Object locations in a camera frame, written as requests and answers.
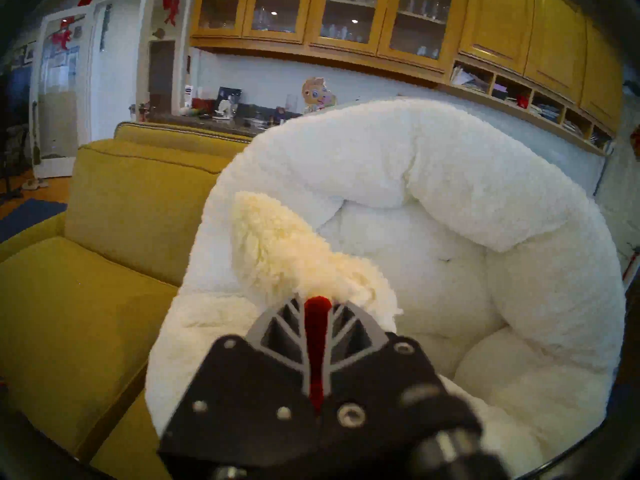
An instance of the glass cabinet door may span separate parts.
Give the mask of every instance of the glass cabinet door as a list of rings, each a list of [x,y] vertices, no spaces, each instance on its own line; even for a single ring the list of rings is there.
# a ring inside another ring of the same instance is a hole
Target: glass cabinet door
[[[247,0],[195,0],[193,36],[240,37]]]
[[[310,0],[248,0],[242,35],[302,42]]]
[[[374,54],[387,0],[312,0],[312,43]]]
[[[388,0],[377,53],[442,67],[456,54],[464,13],[465,0]]]

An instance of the kitchen cabinet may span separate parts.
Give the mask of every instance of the kitchen cabinet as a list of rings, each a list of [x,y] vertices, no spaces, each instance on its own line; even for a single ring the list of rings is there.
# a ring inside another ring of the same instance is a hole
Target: kitchen cabinet
[[[583,89],[586,25],[569,0],[536,0],[525,77],[577,103]]]
[[[438,71],[451,66],[467,0],[388,0],[377,55]]]
[[[194,0],[192,23],[191,45],[213,53],[245,50],[443,89],[596,154],[620,118],[620,58],[570,0]],[[454,84],[455,65],[484,72],[487,89]],[[514,104],[523,93],[560,117]]]
[[[587,61],[580,107],[612,131],[620,123],[622,82],[620,55],[607,37],[588,21]]]
[[[460,51],[524,73],[535,0],[468,0]]]
[[[302,43],[310,0],[248,0],[243,37]]]
[[[247,0],[194,0],[193,37],[240,37]]]
[[[309,42],[374,55],[387,0],[311,0]]]

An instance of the yellow sofa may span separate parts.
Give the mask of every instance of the yellow sofa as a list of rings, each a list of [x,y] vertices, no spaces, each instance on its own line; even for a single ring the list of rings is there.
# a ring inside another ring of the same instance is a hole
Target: yellow sofa
[[[65,213],[0,244],[5,401],[118,480],[168,478],[144,401],[147,356],[209,191],[249,141],[122,123],[79,149]]]

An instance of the photo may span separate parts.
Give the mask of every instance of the photo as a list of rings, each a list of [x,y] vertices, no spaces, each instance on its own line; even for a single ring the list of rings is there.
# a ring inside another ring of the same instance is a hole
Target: photo
[[[24,61],[22,62],[23,65],[29,65],[33,61],[33,55],[36,51],[36,43],[37,41],[32,41],[27,44],[27,51],[24,54]]]
[[[11,68],[18,69],[23,66],[24,63],[24,53],[26,51],[26,46],[20,46],[13,50],[13,59],[11,60]]]

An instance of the cartoon character cutout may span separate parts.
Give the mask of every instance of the cartoon character cutout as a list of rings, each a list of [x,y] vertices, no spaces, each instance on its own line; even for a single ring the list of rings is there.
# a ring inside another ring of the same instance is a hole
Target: cartoon character cutout
[[[302,97],[306,103],[306,113],[334,106],[337,102],[335,95],[327,89],[322,77],[309,77],[302,84]]]

